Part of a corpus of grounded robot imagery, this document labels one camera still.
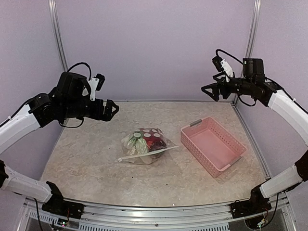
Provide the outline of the white radish with leaves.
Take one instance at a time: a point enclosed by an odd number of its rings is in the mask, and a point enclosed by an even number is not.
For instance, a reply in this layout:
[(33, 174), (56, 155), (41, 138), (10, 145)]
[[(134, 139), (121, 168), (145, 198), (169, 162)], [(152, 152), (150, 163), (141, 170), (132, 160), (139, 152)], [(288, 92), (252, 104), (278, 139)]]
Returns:
[(138, 138), (134, 136), (134, 133), (127, 135), (121, 140), (122, 149), (127, 155), (134, 155), (136, 152), (136, 141)]

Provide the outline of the red apple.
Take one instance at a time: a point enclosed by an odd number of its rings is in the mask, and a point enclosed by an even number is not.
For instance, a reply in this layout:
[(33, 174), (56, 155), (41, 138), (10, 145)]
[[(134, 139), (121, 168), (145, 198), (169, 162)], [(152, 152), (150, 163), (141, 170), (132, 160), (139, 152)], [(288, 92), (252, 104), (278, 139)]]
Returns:
[(141, 129), (143, 138), (146, 141), (160, 141), (163, 139), (163, 133), (158, 128), (144, 128)]

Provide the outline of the clear dotted zip bag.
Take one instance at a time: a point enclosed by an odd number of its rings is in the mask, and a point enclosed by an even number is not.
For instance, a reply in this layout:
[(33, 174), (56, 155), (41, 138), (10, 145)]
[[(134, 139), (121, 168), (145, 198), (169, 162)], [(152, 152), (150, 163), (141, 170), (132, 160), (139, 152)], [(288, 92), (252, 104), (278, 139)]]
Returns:
[(150, 165), (178, 146), (159, 128), (137, 128), (121, 140), (122, 154), (115, 162)]

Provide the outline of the dark purple fruit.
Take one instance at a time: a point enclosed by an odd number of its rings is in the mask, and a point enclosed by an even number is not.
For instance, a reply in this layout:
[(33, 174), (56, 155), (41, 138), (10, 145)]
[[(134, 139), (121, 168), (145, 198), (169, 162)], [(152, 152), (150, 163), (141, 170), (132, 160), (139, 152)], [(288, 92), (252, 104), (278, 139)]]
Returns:
[(163, 140), (157, 140), (151, 144), (149, 151), (153, 152), (153, 151), (158, 151), (158, 150), (165, 149), (165, 148), (167, 148), (167, 144)]

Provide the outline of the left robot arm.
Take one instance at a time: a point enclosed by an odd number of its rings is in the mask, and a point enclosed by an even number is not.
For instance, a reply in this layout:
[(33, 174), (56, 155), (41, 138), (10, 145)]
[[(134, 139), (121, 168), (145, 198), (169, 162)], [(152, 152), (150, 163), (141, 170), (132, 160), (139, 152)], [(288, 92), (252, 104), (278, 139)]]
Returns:
[[(61, 127), (70, 118), (81, 122), (85, 118), (109, 122), (118, 113), (119, 106), (112, 100), (96, 98), (105, 77), (85, 77), (72, 72), (72, 68), (62, 72), (58, 84), (50, 93), (40, 93), (25, 101), (17, 111), (0, 125), (0, 151), (3, 153), (29, 133), (43, 128), (53, 121)], [(3, 161), (0, 163), (0, 188), (32, 197), (57, 214), (67, 210), (67, 202), (58, 187), (49, 181), (43, 182), (20, 174)]]

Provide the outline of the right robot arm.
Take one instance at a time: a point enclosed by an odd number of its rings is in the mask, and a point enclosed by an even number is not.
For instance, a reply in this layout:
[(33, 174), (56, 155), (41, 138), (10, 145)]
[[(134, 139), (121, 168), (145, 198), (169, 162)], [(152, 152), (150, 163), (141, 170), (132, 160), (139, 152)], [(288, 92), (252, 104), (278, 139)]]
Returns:
[[(235, 74), (225, 59), (216, 55), (212, 62), (218, 71), (213, 76), (215, 83), (205, 85), (202, 92), (214, 101), (227, 99), (231, 94), (251, 96), (280, 115), (302, 138), (308, 142), (308, 112), (293, 99), (277, 82), (266, 77), (262, 59), (244, 58), (243, 77)], [(265, 205), (265, 199), (280, 192), (291, 190), (308, 180), (308, 154), (277, 176), (255, 187), (246, 203), (249, 213), (255, 214)]]

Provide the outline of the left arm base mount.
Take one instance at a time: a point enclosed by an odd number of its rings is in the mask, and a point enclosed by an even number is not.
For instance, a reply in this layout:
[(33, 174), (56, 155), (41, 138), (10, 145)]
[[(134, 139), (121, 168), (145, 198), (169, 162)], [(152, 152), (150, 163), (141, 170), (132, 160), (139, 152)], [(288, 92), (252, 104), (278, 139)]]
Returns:
[(42, 210), (67, 218), (81, 219), (84, 205), (65, 200), (56, 184), (49, 181), (46, 183), (51, 189), (51, 198), (43, 203)]

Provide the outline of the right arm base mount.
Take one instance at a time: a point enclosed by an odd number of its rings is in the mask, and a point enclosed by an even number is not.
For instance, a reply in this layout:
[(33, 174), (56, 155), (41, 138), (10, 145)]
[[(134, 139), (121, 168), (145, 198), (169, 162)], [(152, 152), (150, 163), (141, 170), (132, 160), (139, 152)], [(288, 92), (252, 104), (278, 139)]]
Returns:
[(254, 187), (250, 192), (248, 200), (239, 201), (229, 204), (232, 218), (241, 218), (272, 209), (269, 198), (263, 197), (260, 191), (260, 185)]

